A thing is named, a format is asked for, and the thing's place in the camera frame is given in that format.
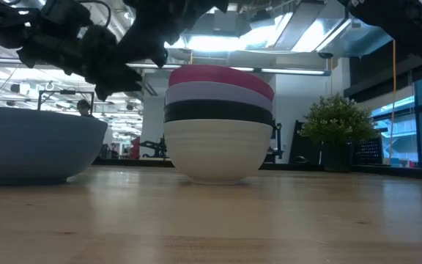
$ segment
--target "ceiling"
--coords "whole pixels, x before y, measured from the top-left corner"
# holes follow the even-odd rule
[[[44,0],[23,0],[21,5],[41,7]],[[120,39],[132,23],[134,14],[122,0],[104,0],[113,10],[108,28]],[[86,4],[91,11],[91,19],[97,24],[104,24],[107,18],[106,9],[98,4]],[[213,64],[235,67],[277,67],[300,69],[323,69],[327,65],[313,47],[313,42],[326,39],[339,29],[348,19],[344,8],[336,0],[234,0],[229,6],[229,13],[224,15],[219,11],[210,11],[196,26],[186,31],[176,43],[184,46],[197,45],[193,51],[180,48],[169,50],[169,63],[172,64]],[[249,20],[260,10],[268,10],[274,25],[251,30]],[[333,52],[336,56],[360,56],[387,41],[388,36],[381,30],[350,20],[333,41],[321,51]],[[239,44],[238,49],[220,50],[216,44],[218,39],[212,39],[212,45],[199,44],[199,38],[204,34],[222,37],[227,34]],[[16,58],[14,50],[0,47],[0,58]],[[168,87],[170,72],[167,70],[141,70],[144,80],[154,91],[151,96],[164,96]],[[266,81],[272,77],[269,74],[259,75]],[[23,84],[30,89],[26,94],[11,92],[12,84]],[[0,106],[6,106],[8,100],[15,102],[14,107],[37,108],[38,90],[53,88],[54,91],[71,89],[77,92],[93,92],[94,86],[84,81],[84,78],[72,74],[67,76],[62,70],[54,67],[37,67],[28,69],[24,65],[0,63]],[[46,100],[43,110],[63,111],[76,114],[77,100],[90,95],[52,95],[55,100]],[[116,136],[141,133],[143,94],[116,94],[110,97],[109,103],[96,102],[95,115],[109,120],[115,125]],[[127,110],[127,104],[133,104],[134,109]]]

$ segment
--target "potted plant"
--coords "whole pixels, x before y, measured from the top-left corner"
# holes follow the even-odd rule
[[[339,93],[320,98],[314,103],[307,122],[298,131],[314,144],[321,145],[322,165],[329,172],[349,172],[354,152],[353,144],[377,136],[371,112],[359,108],[354,100]]]

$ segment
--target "black bowl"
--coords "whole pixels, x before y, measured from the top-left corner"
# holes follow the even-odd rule
[[[226,100],[187,100],[164,108],[164,122],[179,120],[240,120],[272,125],[270,111],[247,103]]]

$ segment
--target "glass window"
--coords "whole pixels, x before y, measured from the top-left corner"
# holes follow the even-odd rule
[[[382,148],[384,158],[389,158],[392,128],[391,119],[377,121],[376,128],[387,129],[386,132],[382,132]],[[395,117],[392,146],[392,158],[399,158],[405,161],[418,161],[416,119],[414,114]]]
[[[410,96],[408,98],[405,98],[405,99],[398,100],[395,103],[395,111],[403,110],[403,109],[411,109],[413,107],[415,107],[415,96],[414,95]],[[376,117],[376,116],[381,115],[381,114],[391,113],[392,109],[393,109],[393,104],[391,103],[391,104],[383,106],[379,109],[373,110],[372,116]]]

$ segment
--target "wooden table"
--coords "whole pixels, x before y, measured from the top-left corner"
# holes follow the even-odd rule
[[[0,264],[422,263],[422,180],[265,172],[199,186],[174,169],[92,167],[0,188]]]

